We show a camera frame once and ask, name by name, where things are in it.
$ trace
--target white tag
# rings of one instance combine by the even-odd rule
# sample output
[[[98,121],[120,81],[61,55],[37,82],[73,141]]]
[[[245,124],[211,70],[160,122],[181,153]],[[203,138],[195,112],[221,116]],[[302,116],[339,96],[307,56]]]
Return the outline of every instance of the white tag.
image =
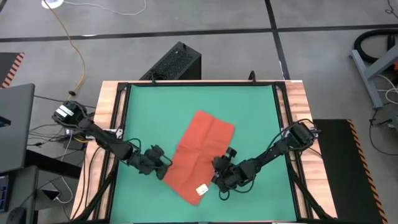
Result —
[[[58,108],[57,110],[56,110],[56,112],[58,113],[58,114],[60,114],[61,116],[63,116],[63,117],[66,117],[66,116],[68,116],[65,112],[63,112],[60,108]]]
[[[61,105],[60,109],[69,114],[69,116],[73,116],[73,112],[70,109],[68,109],[66,106]]]
[[[207,188],[206,184],[202,184],[201,186],[199,186],[197,188],[197,192],[199,196],[202,196],[204,193],[206,193],[209,190],[209,188]]]

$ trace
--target black computer case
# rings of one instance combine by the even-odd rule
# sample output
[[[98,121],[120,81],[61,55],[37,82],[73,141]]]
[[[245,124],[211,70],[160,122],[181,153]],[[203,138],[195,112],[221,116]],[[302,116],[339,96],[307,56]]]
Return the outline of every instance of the black computer case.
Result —
[[[201,53],[178,42],[140,80],[201,80]]]

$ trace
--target red cloth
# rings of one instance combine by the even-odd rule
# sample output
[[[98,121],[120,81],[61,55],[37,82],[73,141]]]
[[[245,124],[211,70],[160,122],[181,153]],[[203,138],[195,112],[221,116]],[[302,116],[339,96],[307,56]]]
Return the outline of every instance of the red cloth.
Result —
[[[197,188],[207,187],[214,176],[213,160],[225,154],[234,126],[203,111],[197,111],[185,131],[173,156],[173,165],[164,182],[192,205],[198,205],[204,195]]]

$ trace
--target wire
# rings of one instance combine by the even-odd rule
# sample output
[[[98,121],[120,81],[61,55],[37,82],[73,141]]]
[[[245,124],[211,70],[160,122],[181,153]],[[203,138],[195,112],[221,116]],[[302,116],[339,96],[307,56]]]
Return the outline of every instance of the wire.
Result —
[[[81,191],[81,197],[80,197],[79,205],[77,206],[77,209],[76,209],[75,213],[71,216],[71,220],[76,217],[76,214],[79,211],[80,205],[83,202],[83,195],[84,195],[84,191],[85,191],[85,185],[86,185],[86,154],[85,154],[85,156],[83,158],[83,190]]]
[[[83,80],[84,80],[85,77],[86,77],[86,63],[85,63],[85,60],[84,60],[82,54],[80,53],[79,49],[77,49],[77,47],[75,47],[75,45],[73,44],[73,42],[72,42],[72,40],[71,40],[71,38],[70,38],[70,35],[69,35],[69,32],[68,32],[67,28],[65,27],[65,25],[63,25],[62,21],[60,20],[60,18],[59,18],[58,15],[57,15],[57,13],[55,13],[55,11],[49,6],[49,4],[47,3],[46,0],[44,0],[43,2],[44,2],[44,3],[46,4],[46,6],[51,10],[52,14],[55,16],[55,18],[57,18],[57,20],[58,20],[59,23],[61,24],[62,29],[63,29],[63,30],[65,31],[65,33],[67,34],[67,37],[68,37],[68,40],[69,40],[70,45],[76,50],[77,54],[79,55],[79,57],[80,57],[80,59],[81,59],[81,63],[83,64],[83,71],[82,71],[82,74],[81,74],[81,77],[80,77],[79,82],[76,84],[76,86],[75,86],[75,88],[73,89],[73,91],[69,91],[68,100],[70,100],[70,98],[71,98],[72,96],[75,96],[75,95],[76,95],[76,91],[79,90],[79,88],[81,87],[81,84],[83,83]]]
[[[227,191],[226,193],[227,193],[227,196],[226,196],[225,198],[223,198],[223,197],[221,196],[221,191],[218,190],[218,196],[219,196],[219,198],[220,198],[221,200],[228,200],[228,199],[229,199],[230,193],[229,193],[229,191]]]
[[[43,125],[40,125],[40,126],[38,126],[36,128],[30,129],[29,132],[34,131],[34,130],[39,129],[39,128],[46,127],[46,126],[58,126],[58,124],[43,124]]]
[[[65,102],[65,100],[56,100],[56,99],[53,99],[53,98],[48,98],[48,97],[38,96],[38,95],[34,95],[34,96],[37,97],[37,98],[40,98],[40,99],[51,100],[51,101],[55,101],[55,102],[61,102],[61,103]],[[95,109],[94,106],[87,106],[87,105],[82,105],[82,106],[85,106],[85,107],[87,107],[87,108],[93,108],[93,109]]]
[[[68,221],[70,221],[70,218],[69,218],[69,216],[68,216],[68,214],[67,214],[67,211],[65,210],[65,207],[66,207],[66,206],[67,206],[67,204],[62,205],[63,213],[65,214],[65,217],[68,219]]]
[[[236,189],[232,189],[232,188],[229,188],[229,189],[230,189],[230,190],[233,190],[233,191],[235,191],[235,192],[237,192],[237,193],[241,193],[241,194],[248,193],[248,192],[251,191],[251,189],[253,188],[255,179],[256,179],[256,176],[254,176],[253,180],[251,181],[250,188],[247,189],[247,190],[236,190]]]
[[[87,207],[88,190],[90,189],[90,172],[91,172],[91,165],[92,165],[92,163],[93,163],[93,161],[94,161],[95,155],[97,154],[97,152],[98,152],[98,150],[99,150],[100,148],[101,148],[101,147],[98,146],[98,148],[95,150],[95,152],[94,152],[94,154],[93,154],[93,157],[91,158],[90,165],[88,166],[88,180],[87,180],[87,191],[86,191],[85,207]]]
[[[89,143],[89,141],[84,141],[84,140],[78,139],[78,138],[76,138],[76,137],[73,137],[73,138],[74,138],[74,140],[76,140],[76,141],[78,141],[78,142],[80,142],[80,143],[83,143],[83,144]]]
[[[74,154],[74,153],[76,153],[76,152],[82,152],[82,150],[78,150],[78,149],[69,149],[69,150],[75,150],[75,151],[69,152],[69,153],[67,153],[67,154],[65,154],[65,155],[62,155],[62,156],[55,157],[55,158],[53,158],[53,159],[59,159],[59,158],[64,157],[64,156],[69,156],[70,154]]]
[[[63,162],[63,158],[64,158],[65,155],[67,154],[69,145],[70,145],[70,143],[71,143],[71,141],[72,141],[72,136],[73,136],[73,132],[71,131],[71,133],[70,133],[70,138],[69,138],[69,142],[68,142],[68,144],[67,144],[67,146],[66,146],[66,148],[65,148],[65,152],[63,153],[63,156],[62,156],[62,158],[61,158],[61,162]],[[57,199],[60,203],[67,204],[67,203],[69,203],[69,202],[71,202],[71,201],[73,200],[73,192],[72,192],[72,190],[70,189],[70,187],[69,187],[67,181],[65,180],[65,178],[62,177],[62,180],[63,180],[63,183],[65,183],[65,185],[68,187],[68,190],[69,190],[69,192],[70,192],[70,199],[69,199],[68,201],[66,201],[66,202],[61,201],[61,199],[59,199],[58,197],[56,197],[55,199]]]
[[[52,138],[52,137],[65,137],[66,135],[64,134],[44,134],[44,133],[38,133],[35,131],[31,131],[29,133],[30,136],[35,136],[35,137],[42,137],[42,138]]]
[[[377,115],[377,112],[379,112],[379,110],[380,110],[380,109],[376,109],[376,110],[374,111],[374,114],[373,114],[373,116],[372,116],[372,119],[369,120],[369,139],[370,139],[370,141],[371,141],[371,144],[372,144],[373,148],[374,148],[375,150],[377,150],[378,152],[380,152],[380,153],[383,153],[383,154],[388,155],[388,156],[398,156],[398,154],[391,154],[391,153],[384,152],[384,151],[380,150],[380,149],[377,148],[377,147],[374,145],[374,143],[373,143],[373,140],[372,140],[372,127],[373,127],[373,121],[375,120],[375,117],[376,117],[376,115]]]
[[[321,157],[321,159],[322,159],[322,154],[320,154],[318,151],[316,151],[315,149],[313,149],[313,148],[311,148],[311,147],[309,147],[309,149],[310,149],[311,151],[315,152],[316,154],[318,154],[318,156]],[[299,157],[301,158],[301,155],[303,154],[303,151],[299,152],[298,154],[299,154]]]
[[[40,146],[42,146],[42,145],[44,145],[44,144],[46,144],[46,143],[48,143],[48,142],[51,142],[53,139],[55,139],[56,137],[52,137],[52,138],[50,138],[50,139],[48,139],[48,140],[46,140],[45,142],[37,142],[37,143],[35,143],[35,144],[27,144],[27,146],[37,146],[37,147],[40,147]]]
[[[390,7],[390,9],[386,9],[386,10],[384,10],[384,12],[387,14],[394,15],[398,19],[398,15],[396,13],[394,13],[394,8],[391,6],[390,0],[387,0],[387,3],[388,3],[388,6]]]
[[[386,93],[385,93],[384,96],[386,97],[386,100],[387,100],[388,102],[390,102],[390,103],[393,103],[393,104],[398,105],[398,102],[395,102],[395,101],[391,100],[391,99],[388,97],[388,93],[391,92],[391,91],[393,91],[393,90],[395,90],[395,92],[398,94],[398,89],[396,88],[396,86],[390,81],[390,79],[388,79],[388,78],[385,77],[384,75],[378,75],[378,76],[381,77],[381,78],[383,78],[383,79],[385,79],[385,80],[387,80],[387,82],[392,86],[392,88],[389,89],[389,90],[378,90],[378,91],[385,91]]]
[[[146,0],[144,0],[144,7],[143,7],[140,11],[135,12],[135,13],[122,13],[122,12],[116,12],[116,11],[114,11],[114,10],[112,10],[112,9],[108,9],[108,8],[103,7],[103,6],[100,6],[100,5],[98,5],[98,4],[93,4],[93,3],[89,3],[89,2],[85,2],[85,3],[74,3],[74,2],[67,2],[67,1],[64,1],[64,3],[66,3],[66,4],[71,4],[71,5],[74,5],[74,6],[94,6],[94,7],[100,7],[100,8],[102,8],[102,9],[104,9],[104,10],[107,10],[107,11],[109,11],[109,12],[113,12],[113,13],[119,14],[119,15],[121,15],[121,16],[136,16],[136,15],[138,15],[138,14],[144,12],[144,11],[147,9],[147,1],[146,1]]]
[[[46,186],[47,184],[49,184],[49,183],[51,183],[51,182],[53,182],[53,181],[55,181],[55,180],[58,180],[59,178],[61,178],[61,176],[59,176],[59,177],[57,177],[57,178],[54,178],[54,179],[52,179],[52,180],[49,180],[49,181],[47,181],[45,184],[43,184],[43,185],[41,185],[40,187],[38,187],[37,189],[34,189],[33,192],[32,192],[28,197],[26,197],[26,198],[22,201],[20,207],[21,207],[33,194],[36,193],[36,190],[41,189],[42,187]]]

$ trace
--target wooden table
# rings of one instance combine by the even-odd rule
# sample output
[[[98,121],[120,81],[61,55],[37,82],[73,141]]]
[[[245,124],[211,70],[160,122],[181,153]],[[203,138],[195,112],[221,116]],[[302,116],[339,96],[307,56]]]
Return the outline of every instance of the wooden table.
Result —
[[[195,80],[190,82],[202,82],[203,80]],[[206,82],[220,82],[221,80],[207,80]],[[280,80],[266,80],[267,82],[274,82]],[[98,104],[96,107],[96,113],[94,117],[94,122],[101,128],[109,128],[111,117],[113,113],[114,101],[116,97],[117,86],[119,82],[129,82],[129,83],[150,83],[150,81],[104,81],[101,87],[101,91],[99,93]],[[187,82],[187,81],[162,81],[162,82]],[[251,82],[250,80],[231,80],[228,82]],[[285,81],[287,95],[290,104],[290,110],[293,117],[293,120],[308,118],[312,120],[310,108],[308,106],[307,96],[305,94],[305,89],[302,81]],[[120,106],[118,108],[116,126],[119,125],[123,110],[123,101],[124,101],[124,93],[121,95]],[[282,99],[282,92],[279,91],[279,99],[280,99],[280,107],[282,110],[282,117],[284,120],[284,125],[288,125],[288,120],[284,108],[284,101]],[[79,184],[76,191],[75,202],[73,204],[72,214],[74,214],[78,208],[80,203],[80,199],[83,194],[83,203],[77,211],[78,216],[84,210],[84,201],[86,197],[88,197],[88,202],[92,199],[95,193],[98,190],[98,184],[100,181],[100,175],[104,160],[104,150],[99,150],[95,157],[93,158],[93,154],[97,149],[97,144],[92,141],[88,143],[86,150],[86,174],[88,174],[88,164],[90,164],[93,159],[91,174],[90,174],[90,188],[88,189],[88,194],[86,194],[86,189],[83,192],[83,173],[80,175]],[[312,146],[312,149],[318,151],[320,153],[318,141]],[[307,188],[317,200],[317,202],[322,206],[322,208],[331,216],[336,217],[336,210],[333,203],[333,199],[331,197],[331,192],[329,188],[328,178],[326,176],[325,167],[323,165],[322,158],[320,158],[317,154],[310,150],[306,150],[303,152],[301,156],[303,171],[305,180],[307,183]],[[108,171],[112,166],[113,157],[111,156]],[[88,183],[88,175],[86,175],[86,186]],[[296,188],[298,204],[300,208],[300,213],[303,218],[307,217],[305,212],[305,204],[302,197],[301,192],[298,188]],[[105,217],[106,204],[108,202],[108,190],[104,193],[101,209],[99,213],[99,218]]]

